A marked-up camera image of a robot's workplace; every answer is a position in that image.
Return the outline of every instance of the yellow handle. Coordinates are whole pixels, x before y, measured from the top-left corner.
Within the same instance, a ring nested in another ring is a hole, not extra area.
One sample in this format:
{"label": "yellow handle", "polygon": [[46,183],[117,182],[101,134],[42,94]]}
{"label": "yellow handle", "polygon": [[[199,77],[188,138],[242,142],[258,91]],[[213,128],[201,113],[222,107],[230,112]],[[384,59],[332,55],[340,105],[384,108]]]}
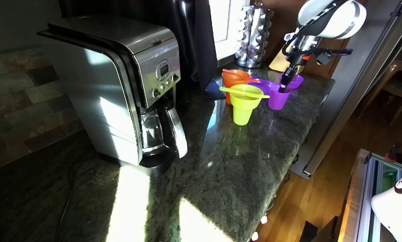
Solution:
{"label": "yellow handle", "polygon": [[232,93],[242,94],[242,95],[246,95],[246,96],[253,97],[253,98],[270,98],[269,95],[255,94],[255,93],[240,91],[240,90],[227,88],[227,87],[219,87],[219,90],[221,90],[222,92],[232,92]]}

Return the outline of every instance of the stainless steel coffee maker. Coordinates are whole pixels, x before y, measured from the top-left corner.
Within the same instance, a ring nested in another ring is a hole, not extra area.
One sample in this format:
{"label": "stainless steel coffee maker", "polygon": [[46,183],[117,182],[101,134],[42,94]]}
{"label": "stainless steel coffee maker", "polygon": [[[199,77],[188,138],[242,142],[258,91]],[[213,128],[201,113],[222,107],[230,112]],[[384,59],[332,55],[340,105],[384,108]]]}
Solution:
{"label": "stainless steel coffee maker", "polygon": [[178,44],[165,27],[114,15],[73,17],[39,32],[95,149],[148,175],[187,153],[175,110]]}

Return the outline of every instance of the purple plastic cup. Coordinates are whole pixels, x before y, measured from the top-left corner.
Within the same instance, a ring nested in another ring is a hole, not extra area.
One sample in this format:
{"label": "purple plastic cup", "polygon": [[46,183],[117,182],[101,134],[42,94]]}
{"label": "purple plastic cup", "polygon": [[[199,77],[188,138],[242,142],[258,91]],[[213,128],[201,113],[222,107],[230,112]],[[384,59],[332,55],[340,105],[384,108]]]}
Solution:
{"label": "purple plastic cup", "polygon": [[290,89],[286,89],[284,93],[279,92],[279,85],[275,84],[270,89],[270,99],[268,106],[273,110],[281,110],[290,94]]}
{"label": "purple plastic cup", "polygon": [[290,84],[286,87],[286,89],[297,89],[301,83],[304,81],[304,78],[301,75],[295,75],[290,82]]}
{"label": "purple plastic cup", "polygon": [[[274,84],[272,81],[267,81],[267,80],[259,79],[256,77],[252,77],[252,78],[261,81],[261,83],[249,82],[248,84],[250,86],[254,86],[254,87],[261,89],[261,91],[264,93],[264,95],[270,95],[271,85]],[[268,103],[268,98],[263,98],[261,100],[261,103]]]}

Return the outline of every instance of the stainless steel refrigerator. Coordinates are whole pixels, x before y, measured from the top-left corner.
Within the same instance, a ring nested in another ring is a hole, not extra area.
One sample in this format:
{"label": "stainless steel refrigerator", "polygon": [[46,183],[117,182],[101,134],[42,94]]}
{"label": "stainless steel refrigerator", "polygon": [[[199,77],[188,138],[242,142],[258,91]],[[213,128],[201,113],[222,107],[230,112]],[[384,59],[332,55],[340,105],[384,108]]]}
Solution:
{"label": "stainless steel refrigerator", "polygon": [[367,20],[347,44],[353,54],[343,57],[332,78],[336,81],[319,112],[319,119],[290,168],[310,179],[368,90],[402,48],[402,16],[393,17],[402,0],[370,0]]}

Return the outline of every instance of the yellow cup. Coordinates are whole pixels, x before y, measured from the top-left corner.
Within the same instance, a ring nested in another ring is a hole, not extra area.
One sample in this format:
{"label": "yellow cup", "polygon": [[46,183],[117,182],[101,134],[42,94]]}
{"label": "yellow cup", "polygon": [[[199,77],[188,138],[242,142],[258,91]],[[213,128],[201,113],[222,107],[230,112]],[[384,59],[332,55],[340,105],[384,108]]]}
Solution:
{"label": "yellow cup", "polygon": [[[247,84],[239,84],[231,88],[244,92],[263,95],[261,89]],[[248,97],[246,95],[236,94],[232,92],[229,93],[229,97],[231,99],[231,104],[233,106],[232,112],[234,116],[233,117],[234,123],[241,126],[246,125],[249,122],[253,109],[255,109],[259,105],[262,99],[262,98]]]}

